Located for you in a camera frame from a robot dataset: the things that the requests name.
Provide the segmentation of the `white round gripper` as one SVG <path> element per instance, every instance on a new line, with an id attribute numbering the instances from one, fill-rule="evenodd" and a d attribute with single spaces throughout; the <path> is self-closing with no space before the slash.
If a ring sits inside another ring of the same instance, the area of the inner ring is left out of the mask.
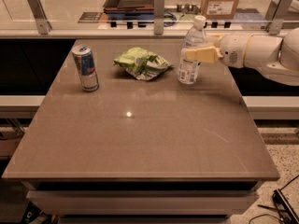
<path id="1" fill-rule="evenodd" d="M 233 68 L 244 67 L 244 57 L 249 35 L 242 34 L 210 34 L 206 35 L 206 41 L 214 46 L 204 48 L 185 48 L 182 56 L 190 61 L 214 63 L 218 59 L 226 66 Z"/>

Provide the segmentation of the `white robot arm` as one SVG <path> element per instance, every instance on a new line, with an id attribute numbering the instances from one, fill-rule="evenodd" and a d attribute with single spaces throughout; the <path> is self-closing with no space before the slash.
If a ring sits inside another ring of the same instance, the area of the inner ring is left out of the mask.
<path id="1" fill-rule="evenodd" d="M 232 33 L 210 37 L 203 45 L 182 49 L 193 62 L 221 61 L 233 68 L 250 68 L 263 77 L 289 86 L 299 85 L 299 28 L 284 37 Z"/>

